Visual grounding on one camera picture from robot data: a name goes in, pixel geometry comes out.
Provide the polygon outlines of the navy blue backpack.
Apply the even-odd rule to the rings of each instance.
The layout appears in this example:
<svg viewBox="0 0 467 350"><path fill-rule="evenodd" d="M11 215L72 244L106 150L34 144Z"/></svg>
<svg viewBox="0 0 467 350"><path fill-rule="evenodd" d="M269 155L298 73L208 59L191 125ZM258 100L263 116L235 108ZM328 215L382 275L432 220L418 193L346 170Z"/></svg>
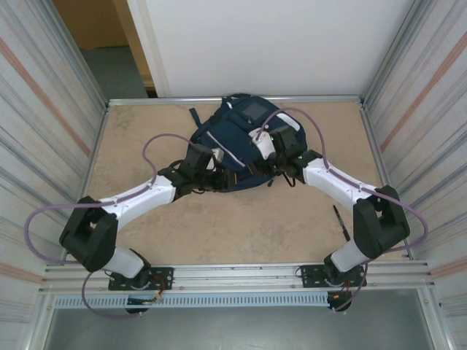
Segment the navy blue backpack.
<svg viewBox="0 0 467 350"><path fill-rule="evenodd" d="M294 130L298 142L308 149L306 132L302 124L272 102L249 94L233 94L222 98L220 108L205 122L200 121L197 111L190 109L197 130L190 140L196 144L224 151L221 168L235 171L238 190L224 190L222 193L248 190L262 184L271 185L281 173L266 178L256 177L249 170L249 164L259 162L262 157L252 144L248 133L256 128L267 131L289 126Z"/></svg>

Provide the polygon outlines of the black pen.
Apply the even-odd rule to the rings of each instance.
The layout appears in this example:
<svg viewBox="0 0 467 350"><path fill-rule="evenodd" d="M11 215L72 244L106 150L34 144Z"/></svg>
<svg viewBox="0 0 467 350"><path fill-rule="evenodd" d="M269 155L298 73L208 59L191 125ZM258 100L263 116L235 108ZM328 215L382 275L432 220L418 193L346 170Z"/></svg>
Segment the black pen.
<svg viewBox="0 0 467 350"><path fill-rule="evenodd" d="M347 227L346 227L346 225L344 224L344 220L342 219L342 217L341 217L341 215L340 215L340 213L339 213L339 210L337 209L337 207L336 207L335 205L333 205L333 210L334 210L334 212L335 212L335 215L336 215L336 217L337 217L337 220L338 220L338 222L339 222L339 225L340 225L341 228L342 228L342 232L343 232L343 234L344 234L345 240L346 240L346 241L350 241L351 238L350 238L349 232L348 232L348 230L347 230Z"/></svg>

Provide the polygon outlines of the aluminium table end bar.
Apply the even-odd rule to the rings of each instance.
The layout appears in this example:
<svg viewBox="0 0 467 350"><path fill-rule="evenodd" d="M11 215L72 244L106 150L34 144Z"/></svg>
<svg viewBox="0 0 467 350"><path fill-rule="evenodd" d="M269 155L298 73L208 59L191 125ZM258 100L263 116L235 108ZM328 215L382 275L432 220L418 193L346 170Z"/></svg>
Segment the aluminium table end bar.
<svg viewBox="0 0 467 350"><path fill-rule="evenodd" d="M221 97L189 97L189 98L131 98L110 99L109 106L159 106L159 105L199 105L220 104ZM266 100L274 104L280 103L359 103L360 96L354 95L313 95L313 96L266 96Z"/></svg>

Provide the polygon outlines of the aluminium table side bar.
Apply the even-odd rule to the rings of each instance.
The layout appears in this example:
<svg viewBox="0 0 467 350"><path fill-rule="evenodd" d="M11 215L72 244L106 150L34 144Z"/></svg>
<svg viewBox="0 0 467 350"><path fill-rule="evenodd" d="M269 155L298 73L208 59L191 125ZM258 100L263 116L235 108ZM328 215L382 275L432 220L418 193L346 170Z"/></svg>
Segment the aluminium table side bar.
<svg viewBox="0 0 467 350"><path fill-rule="evenodd" d="M386 170L386 167L385 167L385 162L383 160L383 157L382 157L382 151L380 149L380 146L377 142L377 138L375 136L375 132L374 132L374 129L371 125L371 121L370 121L370 118L369 118L369 114L367 112L367 108L366 108L366 105L363 103L363 102L359 102L359 112L360 112L360 116L361 116L361 119L362 119L362 122L363 122L363 126L365 128L365 131L366 131L366 135L367 135L367 138L368 138L368 142L370 144L370 148L371 148L371 153L373 155L373 158L374 158L374 162L376 164L376 167L377 167L377 171L378 171L378 174L379 174L379 178L381 180L381 182L384 184L384 185L392 185L389 177L388 177L388 172Z"/></svg>
<svg viewBox="0 0 467 350"><path fill-rule="evenodd" d="M107 112L104 113L104 118L101 122L101 126L98 131L96 143L90 157L90 165L88 168L88 172L85 176L85 184L83 187L82 194L88 193L87 191L90 184L90 179L93 174L97 154L99 153L99 147L101 144L101 139L104 133L105 125L107 123L108 114L109 112L107 110ZM85 196L78 201L77 208L74 208L72 215L70 216L70 220L66 224L66 227L63 229L62 235L59 240L60 244L62 244L66 251L65 257L68 257L68 255L70 255L73 258L77 257L78 261L64 260L63 262L61 262L62 265L69 265L75 263L79 263L80 265L84 263L86 265L87 263L85 261L87 259L87 256L89 254L94 254L93 252L96 249L91 247L91 245L94 244L92 242L92 239L94 238L91 239L91 235L93 234L95 229L92 228L90 224L93 222L97 223L99 218L102 218L106 215L103 214L104 210L99 208L99 205L101 204L102 203L92 199L90 196ZM94 241L98 243L95 243L94 245L99 245L99 239L103 237L103 233L99 234L100 238L98 237L94 239Z"/></svg>

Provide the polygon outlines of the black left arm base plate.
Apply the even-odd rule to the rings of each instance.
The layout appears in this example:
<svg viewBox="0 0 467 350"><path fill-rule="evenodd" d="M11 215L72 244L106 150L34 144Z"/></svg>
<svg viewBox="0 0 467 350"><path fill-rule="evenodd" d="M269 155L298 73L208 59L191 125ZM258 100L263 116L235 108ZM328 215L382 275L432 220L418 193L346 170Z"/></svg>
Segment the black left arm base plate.
<svg viewBox="0 0 467 350"><path fill-rule="evenodd" d="M118 273L111 273L108 289L111 291L165 291L171 290L173 279L173 268L150 267L144 268L132 279Z"/></svg>

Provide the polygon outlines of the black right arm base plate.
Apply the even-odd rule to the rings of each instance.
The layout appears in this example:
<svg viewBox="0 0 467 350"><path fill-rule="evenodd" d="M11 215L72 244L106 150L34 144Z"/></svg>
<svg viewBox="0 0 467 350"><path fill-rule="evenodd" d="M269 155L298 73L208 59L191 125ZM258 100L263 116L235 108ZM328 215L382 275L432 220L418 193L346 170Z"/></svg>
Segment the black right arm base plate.
<svg viewBox="0 0 467 350"><path fill-rule="evenodd" d="M364 269L356 266L347 272L340 272L329 265L302 265L296 273L302 281L303 288L338 288L344 286L358 287L367 285Z"/></svg>

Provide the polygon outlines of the brown wooden door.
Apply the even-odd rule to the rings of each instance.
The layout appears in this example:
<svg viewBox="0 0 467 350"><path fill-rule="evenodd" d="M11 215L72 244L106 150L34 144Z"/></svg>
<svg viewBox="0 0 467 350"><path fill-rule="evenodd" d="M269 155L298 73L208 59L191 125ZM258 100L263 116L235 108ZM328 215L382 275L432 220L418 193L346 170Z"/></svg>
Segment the brown wooden door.
<svg viewBox="0 0 467 350"><path fill-rule="evenodd" d="M156 98L127 0L52 0L104 96Z"/></svg>

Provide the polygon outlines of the aluminium mounting rail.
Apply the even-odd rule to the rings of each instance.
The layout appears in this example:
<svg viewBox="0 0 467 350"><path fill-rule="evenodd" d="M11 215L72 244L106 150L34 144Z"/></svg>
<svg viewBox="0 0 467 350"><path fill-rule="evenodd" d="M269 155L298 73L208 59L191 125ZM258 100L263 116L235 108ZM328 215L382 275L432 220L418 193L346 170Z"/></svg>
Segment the aluminium mounting rail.
<svg viewBox="0 0 467 350"><path fill-rule="evenodd" d="M76 266L48 266L39 293L77 294L88 272ZM368 265L367 289L431 289L435 282L420 260L377 260ZM303 287L298 264L175 265L171 292L269 292Z"/></svg>

